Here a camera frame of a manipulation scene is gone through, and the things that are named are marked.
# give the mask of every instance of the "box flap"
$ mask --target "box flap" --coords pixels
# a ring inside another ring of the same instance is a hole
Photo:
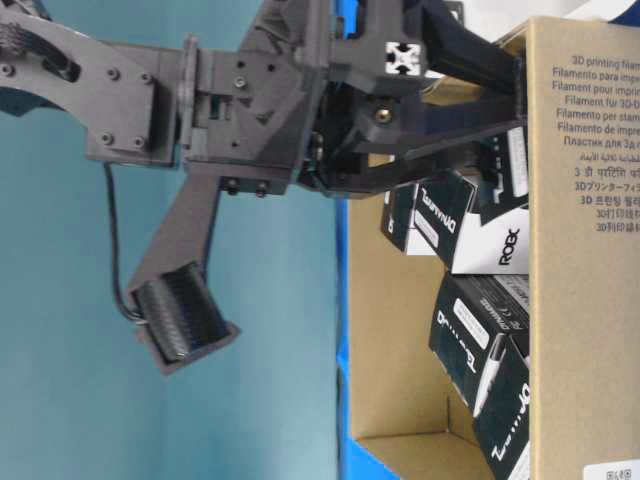
[[[640,226],[636,227],[640,220],[624,220],[625,232],[619,232],[620,220],[598,219],[609,214],[606,206],[595,206],[599,200],[606,205],[607,196],[622,197],[623,202],[624,197],[640,196],[639,190],[619,193],[626,184],[638,183],[630,174],[638,164],[622,160],[638,158],[638,150],[624,146],[625,141],[629,145],[639,138],[617,131],[618,126],[638,126],[620,121],[623,113],[638,110],[619,107],[623,100],[633,102],[640,96],[616,93],[617,87],[640,84],[601,76],[617,72],[640,77],[640,70],[623,65],[624,60],[640,62],[639,41],[637,28],[549,18],[536,18],[530,25],[534,480],[577,480],[583,478],[586,465],[640,459]],[[558,76],[561,70],[555,70],[554,77],[554,67],[591,72],[596,79],[579,80],[572,73],[568,75],[574,79]],[[590,85],[590,92],[576,93],[568,86],[571,92],[554,85],[554,80]],[[596,86],[613,90],[597,95]],[[576,104],[572,95],[587,99],[590,105]],[[607,100],[618,102],[617,107]],[[601,116],[588,122],[574,117],[571,124],[595,124],[603,130],[611,124],[615,133],[566,133],[558,125],[564,108]],[[618,117],[605,121],[605,113]],[[613,139],[620,144],[607,148],[607,141]],[[593,178],[585,176],[587,167],[597,171],[609,166],[623,168],[627,178],[601,181],[595,173]],[[585,187],[591,191],[576,191],[582,188],[580,182],[591,182],[591,187]],[[593,191],[596,184],[606,184],[609,193]],[[631,210],[635,217],[639,209]]]
[[[403,480],[493,479],[480,449],[450,433],[360,443]]]

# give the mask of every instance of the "barcode label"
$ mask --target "barcode label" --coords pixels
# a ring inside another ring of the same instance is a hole
[[[584,468],[583,480],[640,480],[640,460],[601,463]]]
[[[483,350],[487,349],[487,345],[489,345],[489,333],[484,329],[480,322],[475,317],[471,310],[464,304],[462,300],[459,298],[456,299],[453,304],[453,312],[458,317],[458,320],[462,322],[467,331],[471,334],[478,345]]]
[[[416,227],[418,227],[418,229],[429,239],[431,245],[433,245],[433,248],[438,248],[438,244],[440,243],[440,235],[438,235],[438,232],[434,230],[427,219],[424,218],[424,216],[417,210],[414,221]]]

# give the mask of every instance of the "teal background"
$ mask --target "teal background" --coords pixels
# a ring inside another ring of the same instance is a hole
[[[105,40],[237,46],[257,0],[59,0],[56,21]],[[0,478],[336,477],[334,203],[224,197],[210,284],[243,335],[165,379],[109,290],[105,188],[61,112],[0,116]],[[178,172],[117,169],[123,277]]]

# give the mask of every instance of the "brown cardboard box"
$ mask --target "brown cardboard box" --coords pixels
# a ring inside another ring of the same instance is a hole
[[[607,476],[614,467],[640,478],[637,464],[589,467],[640,459],[640,206],[634,203],[640,202],[640,164],[635,163],[640,162],[640,145],[630,148],[630,142],[640,141],[640,131],[633,130],[640,127],[640,116],[636,122],[622,117],[640,113],[633,103],[640,100],[640,30],[536,18],[526,38],[532,175],[531,478],[607,480],[616,478]],[[590,66],[588,59],[593,60]],[[617,80],[615,64],[607,61],[620,62]],[[597,79],[560,77],[554,67],[588,71]],[[587,87],[565,91],[554,80],[590,85],[590,92]],[[599,94],[596,86],[613,88]],[[464,85],[456,89],[467,98],[472,95]],[[570,104],[566,95],[584,97],[586,104]],[[576,113],[582,117],[566,120],[558,110],[562,108],[583,112]],[[600,120],[585,121],[592,113],[600,113]],[[567,133],[559,125],[565,120],[593,124],[602,132]],[[607,125],[613,133],[604,133]],[[627,130],[618,130],[620,126]],[[567,136],[579,139],[579,145]],[[601,146],[593,144],[598,141]],[[587,167],[591,177],[585,177]],[[595,192],[596,181],[610,190]],[[589,182],[591,190],[581,190]],[[618,196],[620,207],[614,199]],[[397,251],[379,233],[381,209],[381,197],[350,205],[351,433],[403,479],[490,479],[470,415],[427,347],[429,312],[443,266],[435,258],[410,258]],[[632,218],[616,219],[619,214]],[[624,232],[618,224],[624,224]]]

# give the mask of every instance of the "screw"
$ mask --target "screw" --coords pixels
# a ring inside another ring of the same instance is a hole
[[[238,180],[235,178],[229,179],[227,182],[227,193],[231,197],[235,197],[238,194]]]
[[[247,79],[244,77],[236,77],[236,79],[233,81],[233,85],[236,88],[242,90],[243,88],[247,87]]]
[[[114,140],[113,133],[111,132],[105,132],[100,135],[100,142],[102,142],[103,145],[112,145]]]
[[[13,67],[13,65],[3,63],[0,65],[0,73],[5,77],[12,77],[16,73],[16,69]]]
[[[133,139],[133,146],[139,150],[142,150],[147,145],[147,140],[144,137],[135,137]]]
[[[107,70],[107,76],[114,82],[118,81],[120,79],[120,70],[117,68],[110,68]]]
[[[375,113],[376,122],[386,125],[393,120],[393,113],[388,108],[381,108]]]
[[[269,188],[269,184],[267,182],[260,182],[258,184],[258,190],[256,190],[256,197],[258,198],[266,197],[268,188]]]

